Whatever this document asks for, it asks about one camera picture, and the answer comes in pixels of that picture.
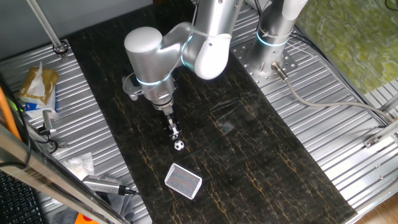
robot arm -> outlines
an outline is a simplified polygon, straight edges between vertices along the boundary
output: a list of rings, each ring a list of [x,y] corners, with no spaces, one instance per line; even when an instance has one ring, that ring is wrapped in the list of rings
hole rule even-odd
[[[192,24],[180,23],[164,37],[152,27],[135,29],[126,36],[124,46],[141,88],[134,88],[130,80],[123,80],[123,87],[132,100],[144,95],[155,109],[163,111],[173,140],[178,138],[179,129],[173,119],[175,86],[171,73],[184,65],[203,79],[217,77],[228,61],[242,2],[200,0]]]
[[[295,20],[308,0],[273,0],[267,4],[257,28],[257,39],[248,51],[250,66],[271,72],[279,63]],[[124,40],[127,55],[140,88],[124,79],[123,88],[132,100],[144,95],[167,118],[173,140],[179,129],[174,120],[172,71],[181,65],[200,78],[216,78],[225,68],[231,34],[243,0],[199,0],[192,23],[183,22],[167,35],[153,27],[131,31]]]

white paper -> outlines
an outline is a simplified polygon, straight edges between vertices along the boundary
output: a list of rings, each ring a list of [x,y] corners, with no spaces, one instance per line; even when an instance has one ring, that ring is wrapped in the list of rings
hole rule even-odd
[[[43,65],[40,62],[40,67],[36,72],[35,78],[32,80],[29,89],[27,90],[27,94],[34,96],[45,96],[45,87],[43,83]]]

cable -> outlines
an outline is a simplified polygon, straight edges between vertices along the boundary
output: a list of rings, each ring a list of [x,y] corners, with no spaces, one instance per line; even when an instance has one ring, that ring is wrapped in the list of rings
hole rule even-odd
[[[299,32],[303,33],[297,25],[294,25],[294,26],[295,26],[295,28],[296,28]],[[291,33],[291,37],[292,37],[292,38],[295,38],[295,39],[297,39],[297,40],[299,40],[299,41],[302,41],[302,42],[304,42],[304,43],[306,43],[306,44],[308,44],[309,46],[312,47],[312,49],[311,49],[311,48],[308,48],[308,47],[306,47],[306,49],[309,49],[309,50],[311,50],[312,52],[315,52],[315,53],[320,54],[327,62],[329,62],[330,64],[332,64],[332,62],[326,57],[326,55],[325,55],[325,54],[324,54],[324,53],[323,53],[323,52],[322,52],[310,39],[308,39],[306,36],[304,36],[304,35],[302,35],[302,34],[299,34],[299,33],[296,33],[296,32],[295,32],[295,33]],[[312,54],[310,54],[310,53],[308,53],[308,52],[306,52],[306,51],[304,51],[304,50],[302,50],[302,49],[298,49],[298,48],[296,48],[296,47],[293,47],[293,48],[295,48],[295,49],[297,49],[297,50],[299,50],[299,51],[301,51],[301,52],[304,52],[304,53],[306,53],[306,54],[309,54],[309,55],[311,55],[312,57],[314,57],[315,59],[317,59],[320,63],[323,64],[323,66],[325,66],[325,67],[329,70],[330,73],[332,73],[337,79],[339,79],[339,80],[347,87],[347,90],[348,90],[350,93],[352,93],[353,95],[357,96],[357,98],[360,100],[360,102],[362,102],[362,103],[365,102],[365,100],[361,97],[361,95],[358,94],[357,91],[356,91],[355,89],[353,89],[352,86],[351,86],[350,84],[348,84],[347,80],[344,78],[344,76],[343,76],[338,70],[335,70],[335,72],[338,73],[338,74],[340,75],[340,77],[337,77],[337,76],[335,75],[335,73],[332,72],[332,71],[330,70],[330,68],[329,68],[325,63],[323,63],[322,60],[320,60],[320,59],[317,58],[317,56],[314,56],[314,55],[312,55]]]
[[[362,107],[365,109],[369,109],[371,111],[374,111],[380,115],[382,115],[383,117],[387,118],[390,122],[394,122],[394,119],[392,119],[388,114],[386,114],[385,112],[376,109],[372,106],[363,104],[363,103],[357,103],[357,102],[336,102],[336,103],[311,103],[308,101],[305,101],[303,98],[301,98],[296,91],[294,91],[292,84],[290,84],[289,80],[286,79],[285,80],[286,85],[288,86],[288,88],[291,90],[291,92],[293,93],[293,95],[303,104],[308,105],[308,106],[314,106],[314,107],[328,107],[328,106],[343,106],[343,105],[350,105],[350,106],[358,106],[358,107]]]
[[[261,10],[260,10],[260,4],[258,0],[254,0],[254,3],[256,5],[257,8],[257,12],[259,13],[259,16],[261,16]]]
[[[391,11],[398,11],[398,2],[396,3],[396,4],[397,4],[397,9],[393,9],[393,8],[391,8],[390,6],[388,6],[387,1],[389,1],[389,0],[385,0],[385,1],[384,1],[384,4],[386,5],[386,8],[387,8],[387,9],[390,9]]]
[[[9,99],[11,99],[11,101],[17,106],[17,111],[18,114],[21,118],[21,122],[22,125],[24,127],[24,131],[25,131],[25,139],[24,139],[24,143],[27,144],[27,155],[26,155],[26,161],[25,164],[21,164],[21,163],[15,163],[15,162],[3,162],[0,164],[0,167],[6,167],[6,166],[21,166],[23,165],[24,168],[27,167],[27,165],[29,164],[30,161],[30,157],[32,155],[32,148],[30,145],[30,136],[29,136],[29,131],[27,129],[27,125],[26,125],[26,121],[24,119],[24,115],[22,114],[22,107],[21,105],[17,102],[17,100],[15,99],[14,94],[12,94],[12,91],[8,88],[8,86],[4,83],[4,81],[0,78],[0,87],[4,90],[6,90],[9,93]]]
[[[150,200],[149,198],[143,196],[142,194],[136,192],[135,190],[126,189],[126,193],[127,193],[127,194],[132,194],[132,195],[138,195],[138,196],[141,196],[141,197],[144,198],[144,199]]]
[[[20,163],[20,162],[2,162],[2,163],[0,163],[0,168],[7,167],[7,166],[15,166],[20,169],[26,168],[25,164]]]
[[[58,142],[54,141],[53,139],[50,139],[50,136],[47,135],[47,141],[38,141],[36,140],[37,143],[40,144],[47,144],[47,143],[52,143],[54,144],[54,149],[50,152],[50,154],[55,153],[58,150]]]
[[[287,44],[289,44],[291,47],[293,47],[293,48],[295,48],[295,49],[297,49],[297,50],[300,50],[300,51],[302,51],[302,52],[305,52],[305,53],[311,55],[313,58],[315,58],[315,59],[317,59],[319,62],[321,62],[321,63],[323,64],[323,66],[325,66],[325,68],[327,68],[327,69],[329,70],[330,73],[333,73],[333,72],[330,71],[330,69],[327,67],[327,65],[325,65],[325,63],[323,63],[321,60],[319,60],[318,58],[316,58],[316,56],[314,56],[314,55],[312,55],[312,54],[310,54],[310,53],[308,53],[308,52],[306,52],[306,51],[304,51],[304,50],[302,50],[302,49],[299,49],[299,48],[293,46],[293,45],[290,44],[290,43],[287,43]],[[371,110],[371,111],[373,111],[373,112],[375,112],[375,113],[378,113],[379,115],[382,115],[383,117],[387,118],[390,122],[392,122],[392,123],[394,122],[394,119],[392,119],[392,118],[391,118],[388,114],[386,114],[385,112],[383,112],[383,111],[381,111],[381,110],[379,110],[379,109],[376,109],[376,108],[374,108],[374,107],[372,107],[372,106],[366,105],[366,104],[364,104],[364,103],[357,103],[357,102],[336,102],[336,103],[322,103],[322,104],[321,104],[321,103],[310,103],[310,102],[307,102],[307,101],[303,100],[300,96],[298,96],[298,94],[294,91],[292,85],[290,84],[290,82],[289,82],[288,80],[285,80],[285,82],[286,82],[286,85],[287,85],[287,86],[289,87],[289,89],[291,90],[291,92],[293,93],[293,95],[295,95],[296,98],[297,98],[300,102],[302,102],[303,104],[306,104],[306,105],[309,105],[309,106],[315,106],[315,107],[339,106],[339,105],[358,106],[358,107],[362,107],[362,108],[369,109],[369,110]]]
[[[17,137],[20,141],[22,141],[21,135],[19,135],[19,131],[17,129],[17,125],[15,124],[14,117],[12,116],[10,106],[8,105],[7,98],[1,87],[0,87],[0,106],[2,113],[4,114],[4,118],[6,119],[8,129],[13,135],[15,135],[15,137]]]

orange object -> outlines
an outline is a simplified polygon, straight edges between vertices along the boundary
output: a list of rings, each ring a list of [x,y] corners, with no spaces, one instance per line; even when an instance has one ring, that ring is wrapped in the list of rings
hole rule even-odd
[[[22,141],[21,136],[19,135],[19,131],[17,129],[17,125],[15,124],[14,117],[12,116],[10,106],[8,105],[7,98],[2,91],[2,88],[0,88],[0,106],[2,113],[4,114],[4,118],[6,119],[8,129],[13,135],[15,135],[15,137]]]
[[[98,224],[98,223],[79,213],[77,215],[75,224]]]

keyboard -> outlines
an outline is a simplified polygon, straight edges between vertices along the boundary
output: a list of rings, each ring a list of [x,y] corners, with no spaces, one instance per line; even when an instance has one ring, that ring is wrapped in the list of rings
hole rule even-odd
[[[29,185],[1,171],[0,223],[44,224],[36,192]]]

